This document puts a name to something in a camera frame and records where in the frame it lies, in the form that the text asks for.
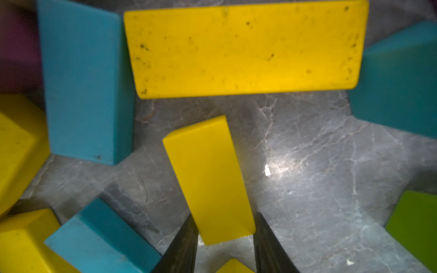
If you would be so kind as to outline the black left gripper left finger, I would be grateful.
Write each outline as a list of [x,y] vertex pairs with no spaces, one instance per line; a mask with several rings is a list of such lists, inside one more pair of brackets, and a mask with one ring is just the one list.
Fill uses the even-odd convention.
[[152,273],[193,273],[195,270],[199,231],[192,214],[173,239]]

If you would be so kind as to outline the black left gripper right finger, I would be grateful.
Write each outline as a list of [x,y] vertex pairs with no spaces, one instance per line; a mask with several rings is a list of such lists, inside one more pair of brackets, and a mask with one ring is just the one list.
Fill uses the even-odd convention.
[[256,232],[253,234],[256,269],[258,273],[299,273],[283,249],[265,217],[254,215]]

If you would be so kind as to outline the yellow rectangular block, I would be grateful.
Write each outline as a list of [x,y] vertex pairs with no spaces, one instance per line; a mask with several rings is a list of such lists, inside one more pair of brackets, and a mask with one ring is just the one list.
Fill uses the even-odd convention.
[[256,232],[225,116],[175,130],[163,145],[206,245]]

